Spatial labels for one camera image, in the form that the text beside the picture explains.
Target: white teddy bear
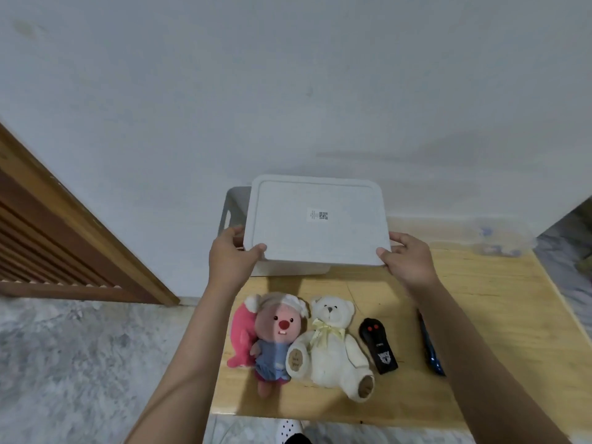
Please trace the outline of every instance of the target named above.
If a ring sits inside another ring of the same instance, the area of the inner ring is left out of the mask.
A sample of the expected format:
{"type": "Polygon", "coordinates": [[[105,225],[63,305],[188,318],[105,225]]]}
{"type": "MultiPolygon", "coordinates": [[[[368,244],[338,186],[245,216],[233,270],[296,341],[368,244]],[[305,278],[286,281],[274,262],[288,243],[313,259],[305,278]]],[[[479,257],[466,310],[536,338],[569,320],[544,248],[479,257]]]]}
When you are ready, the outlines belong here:
{"type": "Polygon", "coordinates": [[[288,374],[309,378],[321,387],[340,387],[351,400],[365,402],[374,391],[374,375],[358,343],[345,330],[355,313],[353,303],[325,296],[310,306],[316,330],[300,335],[288,349],[288,374]]]}

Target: white slipper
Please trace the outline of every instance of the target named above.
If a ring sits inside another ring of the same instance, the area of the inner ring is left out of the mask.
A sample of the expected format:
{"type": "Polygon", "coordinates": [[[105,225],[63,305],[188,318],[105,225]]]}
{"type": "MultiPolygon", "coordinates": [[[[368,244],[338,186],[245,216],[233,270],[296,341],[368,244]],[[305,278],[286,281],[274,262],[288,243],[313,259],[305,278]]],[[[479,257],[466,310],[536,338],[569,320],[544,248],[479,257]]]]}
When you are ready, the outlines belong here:
{"type": "Polygon", "coordinates": [[[302,424],[293,419],[282,419],[275,433],[275,444],[284,444],[290,436],[302,433],[302,424]]]}

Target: box lid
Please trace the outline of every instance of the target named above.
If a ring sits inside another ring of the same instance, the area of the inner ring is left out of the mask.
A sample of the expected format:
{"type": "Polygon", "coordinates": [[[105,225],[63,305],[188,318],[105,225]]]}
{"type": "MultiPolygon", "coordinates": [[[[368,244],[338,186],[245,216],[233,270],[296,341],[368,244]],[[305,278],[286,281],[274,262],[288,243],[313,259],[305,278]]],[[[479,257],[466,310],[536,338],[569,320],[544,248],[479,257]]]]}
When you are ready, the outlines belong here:
{"type": "Polygon", "coordinates": [[[389,248],[380,187],[369,180],[262,175],[253,181],[245,249],[265,243],[267,260],[383,265],[389,248]]]}

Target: yellow ribbon bow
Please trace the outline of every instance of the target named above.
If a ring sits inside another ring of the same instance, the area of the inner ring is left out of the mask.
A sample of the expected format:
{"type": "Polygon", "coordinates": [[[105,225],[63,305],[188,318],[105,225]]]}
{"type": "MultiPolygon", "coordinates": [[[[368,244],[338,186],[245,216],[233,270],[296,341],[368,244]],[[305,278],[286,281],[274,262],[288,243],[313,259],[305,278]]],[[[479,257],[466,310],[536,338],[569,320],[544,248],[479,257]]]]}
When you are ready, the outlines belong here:
{"type": "Polygon", "coordinates": [[[327,339],[332,333],[338,336],[342,341],[345,339],[344,328],[330,326],[318,318],[313,321],[313,326],[317,329],[315,330],[313,337],[310,339],[310,347],[327,347],[327,339]]]}

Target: gray floor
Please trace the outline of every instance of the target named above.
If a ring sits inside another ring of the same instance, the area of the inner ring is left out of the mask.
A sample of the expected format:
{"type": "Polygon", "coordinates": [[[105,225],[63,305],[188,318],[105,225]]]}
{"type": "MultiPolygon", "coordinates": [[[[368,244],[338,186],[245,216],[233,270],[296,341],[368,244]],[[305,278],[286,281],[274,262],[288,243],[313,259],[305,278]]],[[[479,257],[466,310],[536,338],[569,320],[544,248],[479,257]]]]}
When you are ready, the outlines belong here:
{"type": "MultiPolygon", "coordinates": [[[[569,215],[536,253],[592,335],[592,235],[569,215]]],[[[192,307],[0,298],[0,444],[117,443],[154,390],[192,307]]],[[[273,442],[270,419],[211,416],[204,442],[273,442]]],[[[468,433],[312,423],[315,442],[463,443],[468,433]]]]}

